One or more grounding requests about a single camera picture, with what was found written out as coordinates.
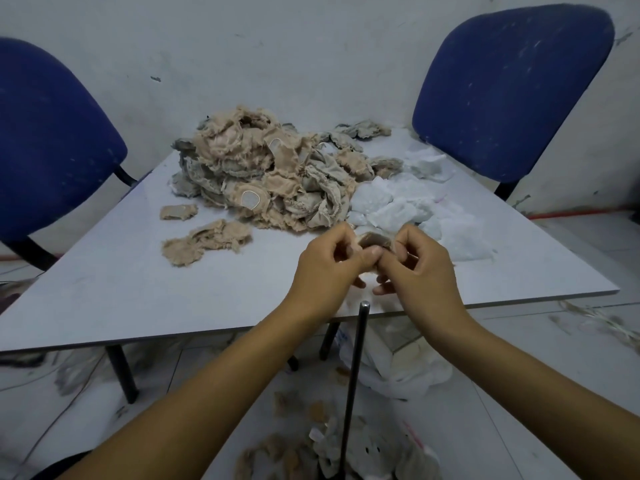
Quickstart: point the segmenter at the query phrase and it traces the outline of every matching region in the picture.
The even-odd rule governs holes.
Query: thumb
[[[384,249],[380,246],[371,246],[354,252],[352,256],[347,259],[347,261],[343,261],[343,263],[347,265],[349,273],[352,274],[355,279],[357,275],[371,271],[383,252]]]
[[[407,271],[407,268],[398,261],[395,254],[384,250],[378,261],[378,271],[386,275],[392,282],[402,279],[401,276]]]

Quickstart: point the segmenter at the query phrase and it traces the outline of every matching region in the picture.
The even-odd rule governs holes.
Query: forearm
[[[62,478],[201,478],[245,412],[315,328],[299,309],[283,303]]]
[[[442,332],[423,326],[423,332],[448,361],[581,478],[637,478],[638,417],[496,337],[473,319],[465,323]]]

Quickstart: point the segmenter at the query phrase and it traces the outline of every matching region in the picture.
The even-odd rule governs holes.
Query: white table
[[[370,157],[404,155],[423,145],[406,130],[363,144]],[[254,229],[240,254],[207,251],[191,266],[172,267],[161,242],[182,237],[228,211],[199,205],[196,217],[161,221],[160,208],[188,200],[171,194],[174,152],[91,229],[58,263],[0,315],[0,351],[123,343],[212,330],[251,327],[285,296],[298,256],[315,234]],[[484,221],[495,259],[460,263],[456,276],[469,307],[570,298],[618,287],[463,171],[447,194]],[[352,289],[338,317],[400,313],[395,296]]]

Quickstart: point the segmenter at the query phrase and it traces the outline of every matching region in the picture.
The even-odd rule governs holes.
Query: white wall
[[[531,195],[518,206],[528,212],[619,205],[640,177],[640,0],[0,0],[0,34],[68,65],[122,134],[124,168],[139,177],[204,115],[238,103],[302,129],[363,118],[406,125],[457,24],[550,2],[601,6],[616,37],[632,35],[512,201]],[[36,240],[68,249],[124,191],[112,178]]]

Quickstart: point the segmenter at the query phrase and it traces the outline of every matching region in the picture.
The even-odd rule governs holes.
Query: tiled floor
[[[574,299],[580,306],[602,306],[629,328],[640,330],[640,227],[627,215],[609,214],[535,221],[566,247],[621,287],[620,293]],[[0,281],[34,276],[37,270],[19,262],[0,262]],[[640,356],[615,336],[580,315],[562,311],[558,303],[495,306],[473,310],[487,329],[534,355],[585,387],[640,414]],[[99,444],[167,391],[180,386],[206,361],[215,357],[231,336],[201,336],[188,343],[146,342],[127,347],[139,370],[140,398],[132,406],[122,393],[102,350],[50,353],[36,370],[0,369],[0,479],[12,479],[39,437],[19,478],[73,453]],[[322,364],[315,357],[320,337],[301,346],[301,370],[280,372],[253,405],[205,478],[231,478],[238,453],[273,431],[301,435],[302,417],[274,419],[274,390],[298,388],[304,399],[326,399],[341,408],[346,388],[332,384],[329,371],[337,357]],[[62,374],[76,363],[76,377]],[[86,375],[96,367],[82,394]],[[60,395],[63,388],[67,395]],[[482,390],[454,371],[452,379],[432,387],[423,400],[389,401],[358,389],[356,412],[405,421],[430,444],[442,462],[445,479],[575,479],[576,476],[508,412]],[[260,464],[254,478],[265,478],[270,466]]]

